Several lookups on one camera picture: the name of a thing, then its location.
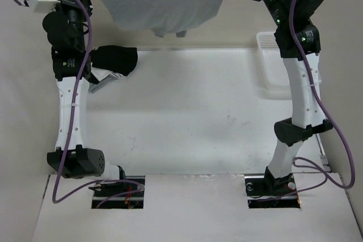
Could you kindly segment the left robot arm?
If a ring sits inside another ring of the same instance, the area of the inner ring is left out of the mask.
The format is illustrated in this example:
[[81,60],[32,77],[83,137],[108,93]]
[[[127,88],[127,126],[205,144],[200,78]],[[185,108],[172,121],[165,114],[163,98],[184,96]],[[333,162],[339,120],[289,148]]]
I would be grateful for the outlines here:
[[109,180],[115,196],[127,190],[121,167],[106,161],[102,151],[87,143],[86,102],[91,79],[91,62],[86,57],[87,16],[90,0],[57,0],[55,10],[43,19],[51,43],[53,72],[60,99],[60,119],[55,150],[47,153],[47,163],[65,179]]

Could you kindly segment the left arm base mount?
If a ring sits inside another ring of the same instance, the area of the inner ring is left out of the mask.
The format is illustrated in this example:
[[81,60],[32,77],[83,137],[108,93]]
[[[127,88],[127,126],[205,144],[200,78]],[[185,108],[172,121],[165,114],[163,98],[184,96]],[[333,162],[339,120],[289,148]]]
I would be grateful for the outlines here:
[[129,182],[97,183],[88,188],[92,191],[92,209],[143,209],[145,176],[128,177]]

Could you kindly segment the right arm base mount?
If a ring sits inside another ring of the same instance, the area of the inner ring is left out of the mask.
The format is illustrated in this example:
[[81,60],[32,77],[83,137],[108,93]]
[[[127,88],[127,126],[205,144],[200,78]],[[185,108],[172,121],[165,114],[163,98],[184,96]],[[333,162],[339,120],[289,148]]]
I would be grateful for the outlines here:
[[293,175],[272,186],[274,179],[264,175],[245,176],[247,203],[251,209],[299,209],[297,187]]

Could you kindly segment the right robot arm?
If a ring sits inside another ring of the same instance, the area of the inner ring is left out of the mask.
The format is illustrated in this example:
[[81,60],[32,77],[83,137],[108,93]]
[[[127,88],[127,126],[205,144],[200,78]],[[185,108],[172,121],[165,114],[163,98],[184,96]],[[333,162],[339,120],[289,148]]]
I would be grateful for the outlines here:
[[310,18],[324,0],[253,0],[264,2],[277,25],[274,33],[287,70],[293,113],[274,125],[277,145],[263,177],[246,178],[249,197],[279,197],[294,191],[292,168],[304,141],[329,131],[332,124],[316,99],[319,91],[320,35]]

